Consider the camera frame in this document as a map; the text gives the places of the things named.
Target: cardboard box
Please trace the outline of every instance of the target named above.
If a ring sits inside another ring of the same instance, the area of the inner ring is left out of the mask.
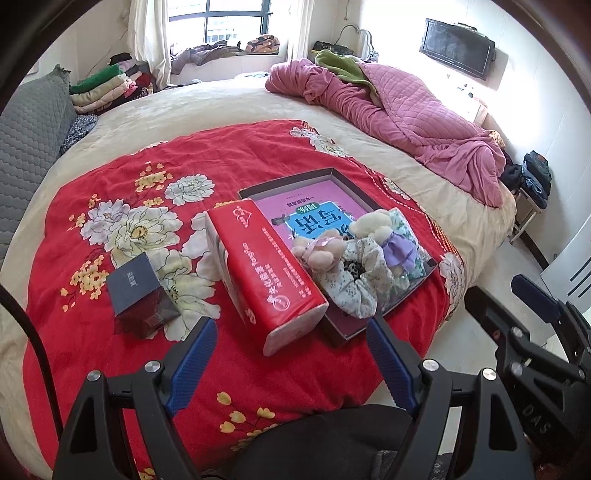
[[[106,282],[115,311],[115,333],[132,332],[144,339],[181,315],[146,253],[117,268]]]
[[[207,244],[263,355],[311,332],[328,301],[252,200],[207,211]]]

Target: window frame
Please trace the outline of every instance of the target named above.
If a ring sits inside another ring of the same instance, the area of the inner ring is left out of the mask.
[[[207,21],[215,17],[260,17],[261,28],[259,35],[265,35],[269,31],[269,17],[271,12],[271,0],[262,0],[261,10],[220,10],[210,11],[211,0],[206,1],[205,12],[198,12],[194,14],[174,15],[168,18],[170,23],[177,20],[186,20],[188,18],[204,18],[203,41],[207,42]]]

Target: small dark box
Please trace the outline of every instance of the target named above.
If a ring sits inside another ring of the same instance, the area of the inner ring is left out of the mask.
[[[145,253],[117,268],[106,281],[116,316],[115,333],[132,332],[143,339],[181,315]]]

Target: blue gripper pad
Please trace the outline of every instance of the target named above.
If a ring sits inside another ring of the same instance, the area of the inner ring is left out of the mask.
[[[392,343],[373,318],[369,320],[366,337],[369,350],[374,356],[396,405],[413,416],[418,409],[418,402],[414,396],[413,379]]]
[[[526,276],[513,277],[511,291],[544,322],[558,322],[560,318],[558,302]]]
[[[205,367],[212,356],[217,343],[217,326],[212,319],[207,319],[198,337],[189,347],[184,358],[180,361],[170,382],[170,395],[164,408],[171,417],[180,410],[187,408]]]

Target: pile of clothes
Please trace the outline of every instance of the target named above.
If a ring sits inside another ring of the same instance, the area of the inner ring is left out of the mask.
[[[545,209],[552,188],[548,160],[535,150],[525,155],[521,165],[513,164],[508,156],[506,158],[507,165],[501,175],[501,182],[513,193],[523,188],[538,207]]]
[[[260,37],[251,40],[246,45],[246,49],[240,48],[241,42],[238,42],[236,47],[228,45],[226,40],[220,40],[214,44],[199,45],[194,48],[187,48],[177,55],[171,54],[171,74],[180,75],[184,66],[187,63],[194,63],[198,67],[205,65],[212,60],[222,59],[225,57],[233,57],[238,54],[269,54],[277,53],[279,51],[280,42],[277,37],[273,35],[261,35]]]
[[[154,93],[155,79],[147,64],[137,65],[129,53],[111,57],[109,66],[70,87],[80,115],[101,115],[132,100]]]

